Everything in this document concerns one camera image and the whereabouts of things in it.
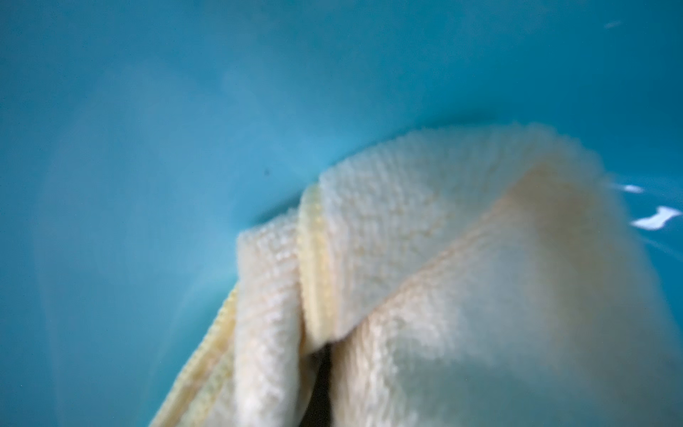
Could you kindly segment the yellow microfiber cloth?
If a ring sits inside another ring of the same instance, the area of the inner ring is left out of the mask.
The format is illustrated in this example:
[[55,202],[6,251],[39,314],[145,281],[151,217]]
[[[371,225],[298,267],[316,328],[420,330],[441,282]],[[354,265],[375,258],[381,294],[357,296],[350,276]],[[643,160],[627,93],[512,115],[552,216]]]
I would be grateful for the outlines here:
[[237,241],[155,426],[679,426],[682,339],[599,159],[427,129]]

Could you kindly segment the teal plastic bucket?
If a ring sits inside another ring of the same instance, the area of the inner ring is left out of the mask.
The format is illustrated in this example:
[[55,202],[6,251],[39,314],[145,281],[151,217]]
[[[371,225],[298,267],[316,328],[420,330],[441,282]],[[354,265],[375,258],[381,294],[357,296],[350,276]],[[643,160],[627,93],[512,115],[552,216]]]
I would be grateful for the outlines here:
[[414,128],[597,151],[682,314],[679,1],[5,1],[1,423],[145,426],[240,231]]

